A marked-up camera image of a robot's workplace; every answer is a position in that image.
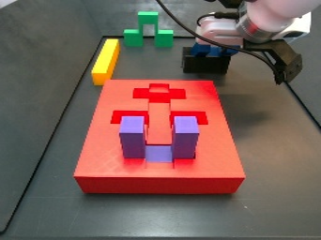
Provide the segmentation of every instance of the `black cable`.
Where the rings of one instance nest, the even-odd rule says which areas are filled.
[[[237,13],[236,12],[220,12],[220,11],[217,11],[217,12],[213,12],[213,13],[204,14],[195,21],[197,26],[200,26],[199,22],[205,17],[213,17],[215,19],[233,19],[233,20],[236,20],[237,19]]]
[[[280,83],[283,81],[283,78],[284,78],[284,73],[283,72],[278,72],[278,70],[275,69],[272,63],[270,63],[270,61],[267,61],[260,55],[258,55],[256,53],[254,52],[250,52],[250,51],[246,51],[243,49],[237,49],[237,48],[233,48],[232,46],[229,45],[225,45],[225,44],[221,44],[216,41],[212,41],[209,39],[207,39],[205,37],[201,37],[200,35],[197,35],[192,30],[188,29],[188,27],[175,18],[175,16],[171,14],[171,12],[168,11],[168,9],[165,8],[165,6],[163,5],[161,1],[160,0],[155,0],[156,3],[159,4],[160,8],[165,11],[165,13],[168,14],[168,16],[172,18],[172,20],[176,22],[176,24],[191,34],[193,35],[196,38],[199,38],[200,40],[208,42],[208,44],[211,45],[215,45],[220,48],[225,48],[225,49],[232,49],[235,51],[239,51],[240,53],[244,53],[244,54],[248,54],[251,55],[252,57],[255,57],[256,59],[259,59],[271,69],[272,71],[272,74],[274,74],[274,79],[275,79],[275,82],[276,83]]]
[[[200,26],[199,21],[205,17],[213,17],[213,13],[204,14],[196,19],[195,23],[196,23],[197,26]]]

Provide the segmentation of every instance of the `toy block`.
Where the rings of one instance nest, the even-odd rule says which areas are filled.
[[[133,89],[148,89],[152,83],[168,84],[169,89],[183,89],[185,98],[173,99],[169,103],[148,103],[147,99],[132,98]],[[112,114],[114,111],[148,112],[152,104],[169,105],[169,115],[205,113],[201,117],[207,119],[207,124],[197,123],[195,159],[173,158],[172,162],[148,162],[143,158],[124,158],[118,141],[118,124],[110,123]],[[212,81],[106,81],[73,178],[85,193],[225,194],[235,192],[244,180],[244,172]]]
[[[153,24],[157,25],[157,12],[156,11],[139,11],[137,12],[137,24]]]
[[[143,46],[143,31],[144,25],[153,25],[155,47],[168,48],[172,46],[172,30],[159,30],[157,29],[157,12],[155,11],[139,11],[137,12],[137,29],[124,30],[124,44],[128,47],[141,47]]]
[[[145,157],[145,139],[144,139],[144,117],[122,116],[118,138],[122,148],[124,158]]]
[[[229,56],[192,56],[191,48],[183,48],[181,65],[184,73],[219,73],[225,74],[229,65]]]
[[[169,104],[149,103],[147,128],[147,145],[171,145]]]
[[[124,44],[128,47],[143,47],[143,33],[137,29],[124,30]]]
[[[147,145],[145,146],[147,162],[172,162],[169,145]]]
[[[171,99],[184,99],[184,89],[171,89],[167,84],[149,84],[149,88],[135,88],[133,98],[147,98],[149,102],[169,103]]]
[[[189,55],[192,56],[205,56],[211,51],[211,45],[204,45],[199,43],[193,43],[193,46],[189,50]]]
[[[173,118],[176,116],[193,116],[196,119],[197,125],[205,125],[208,123],[208,119],[205,116],[205,112],[203,111],[169,111],[169,124],[173,124]]]
[[[90,71],[94,85],[102,85],[105,80],[110,79],[118,52],[120,47],[117,39],[106,39]]]
[[[193,116],[175,116],[172,126],[172,157],[193,158],[199,129]]]
[[[173,31],[172,30],[157,30],[155,35],[155,47],[169,48],[172,47]]]

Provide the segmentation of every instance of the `green cube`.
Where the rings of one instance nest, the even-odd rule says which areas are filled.
[[[173,38],[172,30],[157,30],[157,33],[155,35],[155,47],[159,48],[172,47],[172,38]]]
[[[137,24],[155,24],[157,25],[157,12],[156,11],[139,11],[137,12]]]
[[[126,47],[143,47],[143,35],[137,29],[124,30],[124,45]]]

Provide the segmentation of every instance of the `black block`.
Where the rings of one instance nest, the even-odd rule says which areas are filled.
[[[191,47],[183,47],[183,71],[184,73],[219,73],[225,74],[231,57],[199,57],[191,55]]]

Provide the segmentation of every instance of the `purple block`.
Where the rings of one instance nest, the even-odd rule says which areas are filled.
[[[193,158],[199,129],[195,116],[175,116],[172,126],[172,158]]]
[[[122,116],[118,138],[124,158],[145,157],[144,117]]]
[[[148,162],[172,162],[169,145],[147,145],[145,161]]]

